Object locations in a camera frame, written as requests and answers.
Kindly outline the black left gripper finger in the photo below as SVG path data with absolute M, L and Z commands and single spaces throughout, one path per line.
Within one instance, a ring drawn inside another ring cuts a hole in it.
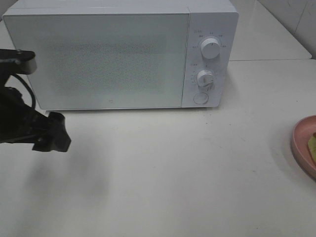
M 37 137 L 32 150 L 38 152 L 67 152 L 71 139 L 66 131 L 65 117 L 61 113 L 50 112 L 44 125 L 46 125 L 46 128 Z

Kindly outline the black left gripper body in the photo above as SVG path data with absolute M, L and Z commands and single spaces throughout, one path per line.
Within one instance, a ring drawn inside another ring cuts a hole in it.
M 19 74 L 30 74 L 22 66 L 26 64 L 18 59 L 1 59 L 0 61 L 0 142 L 1 143 L 35 143 L 49 130 L 49 119 L 35 110 L 36 99 L 29 85 Z M 10 77 L 16 78 L 28 91 L 31 105 L 25 104 L 21 92 L 6 86 Z

